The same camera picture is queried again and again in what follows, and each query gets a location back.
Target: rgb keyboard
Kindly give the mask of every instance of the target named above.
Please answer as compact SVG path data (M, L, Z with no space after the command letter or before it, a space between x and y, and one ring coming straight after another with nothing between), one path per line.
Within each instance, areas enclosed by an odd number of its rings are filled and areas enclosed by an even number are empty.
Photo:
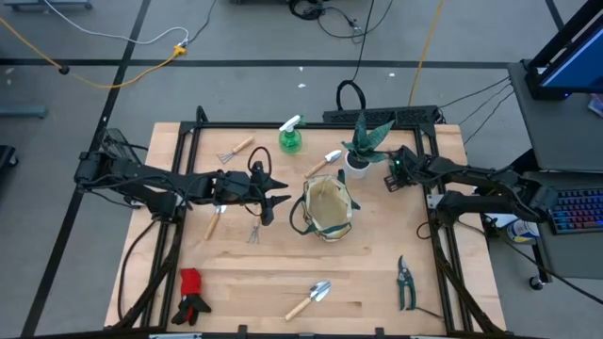
M551 218L554 234L603 232L603 188L559 191Z

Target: green spray bottle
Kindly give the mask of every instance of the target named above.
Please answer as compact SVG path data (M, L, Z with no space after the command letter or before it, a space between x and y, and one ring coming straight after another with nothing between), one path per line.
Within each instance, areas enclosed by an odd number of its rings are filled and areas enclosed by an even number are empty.
M279 145L283 152L294 154L302 148L302 133L294 128L302 121L302 117L303 115L296 115L279 128Z

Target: desk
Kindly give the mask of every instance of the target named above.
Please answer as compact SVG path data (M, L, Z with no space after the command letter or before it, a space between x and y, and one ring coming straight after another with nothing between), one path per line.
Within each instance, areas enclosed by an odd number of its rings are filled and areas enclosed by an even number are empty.
M147 165L171 169L178 130L179 123L155 125ZM208 241L203 241L203 235L214 207L195 206L188 212L178 267L201 270L203 297L213 312L200 314L194 329L170 324L168 331L235 332L238 325L245 324L249 332L255 333L369 334L374 333L376 327L385 328L387 334L446 333L444 323L431 315L399 311L397 261L404 254L415 278L417 305L438 314L442 312L431 242L416 237L417 225L426 219L422 188L406 187L389 193L383 183L387 164L375 164L365 179L348 180L350 194L362 210L354 212L353 229L343 240L325 243L312 234L300 236L289 227L288 214L295 198L302 193L302 176L324 154L342 149L340 141L351 140L353 131L303 130L303 148L294 156L279 150L278 133L271 129L202 130L195 172L246 169L253 147L226 165L222 165L216 154L227 153L240 140L253 135L255 146L270 150L272 177L289 184L289 188L273 194L290 194L294 198L275 208L275 220L260 230L259 245L246 243L253 216L241 206L228 207ZM458 126L437 126L437 141L441 155L466 163ZM400 144L413 149L414 134L391 131L380 148L397 149ZM184 154L189 147L190 140L185 144ZM258 159L266 166L264 155ZM341 164L339 160L328 165L320 174L335 174ZM187 164L181 165L183 172ZM471 190L458 185L449 188ZM464 221L479 224L477 216L465 216ZM146 210L133 212L123 253L148 224ZM456 236L467 289L493 322L505 328L485 239L463 228L456 230ZM133 304L148 282L156 238L155 227L142 238L130 257L123 289L124 310ZM307 296L312 284L323 279L332 281L331 293L286 323L285 314ZM116 279L106 315L107 325L118 320L118 281ZM179 288L178 276L171 299L172 315L180 299ZM155 305L162 297L163 287L159 287ZM154 307L152 325L159 318L158 308Z
M515 170L603 171L603 157L595 155L603 141L603 120L587 108L590 96L576 93L561 102L535 101L526 85L524 66L512 63L508 70L533 149L513 162ZM550 186L601 186L599 176L546 173L539 179ZM541 265L564 277L603 279L603 269L596 269L603 233L554 235L546 223L539 229L541 238L532 249ZM542 270L537 277L551 282Z
M538 166L543 170L603 171L603 157L598 156L603 119L588 109L591 97L576 93L563 101L536 101L526 84L523 64L509 64L508 70Z

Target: gray floor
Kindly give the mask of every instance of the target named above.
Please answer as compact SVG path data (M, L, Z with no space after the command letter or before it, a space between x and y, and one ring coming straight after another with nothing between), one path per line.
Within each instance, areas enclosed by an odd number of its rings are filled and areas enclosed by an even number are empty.
M325 36L315 23L291 16L282 5L233 6L218 0L212 21L189 47L187 59L356 59L360 46ZM564 20L579 8L577 0L556 0ZM129 35L141 0L93 1L95 10L67 9L89 29ZM337 1L362 23L368 2ZM377 0L375 15L386 0ZM395 0L383 25L367 40L365 59L418 60L436 0ZM153 0L142 26L148 39L179 24L192 31L201 24L209 1ZM83 35L52 14L13 13L6 18L52 57L122 57L125 42ZM347 27L330 14L325 25L341 33ZM445 4L428 60L517 61L533 56L555 33L545 0L454 0ZM172 33L133 58L167 57L181 39ZM0 58L34 58L5 29L0 29ZM73 71L110 83L116 67L74 67ZM129 67L126 78L145 68ZM109 122L133 142L147 144L157 121L192 120L202 105L212 121L283 121L304 114L320 121L335 109L334 90L349 68L251 67L166 68L123 89ZM369 107L406 105L415 69L363 68L357 82ZM425 69L415 105L444 104L506 76L503 70ZM0 144L18 148L21 164L7 180L0 204L0 337L18 336L38 287L61 221L73 193L77 156L86 150L108 91L61 76L48 66L0 67L2 105L46 105L45 120L0 120ZM447 107L448 122L464 118L489 96ZM357 105L344 93L345 106ZM497 100L463 124L471 135ZM505 145L499 153L496 146ZM529 147L517 103L512 96L467 145L470 163L500 167ZM129 212L85 197L65 251L37 334L101 329L116 276ZM532 292L526 280L535 270L503 244L494 242L491 257L507 325L519 334L555 338L603 337L603 310L560 283ZM599 296L598 281L575 281Z

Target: canvas bag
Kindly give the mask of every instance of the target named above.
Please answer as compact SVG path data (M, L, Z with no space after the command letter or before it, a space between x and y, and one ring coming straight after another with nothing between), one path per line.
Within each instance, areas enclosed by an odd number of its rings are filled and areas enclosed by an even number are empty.
M305 231L295 227L293 215L301 204ZM291 227L299 234L316 234L327 242L337 241L351 230L352 210L360 206L351 199L342 169L338 175L319 175L303 183L303 194L293 204L289 214Z

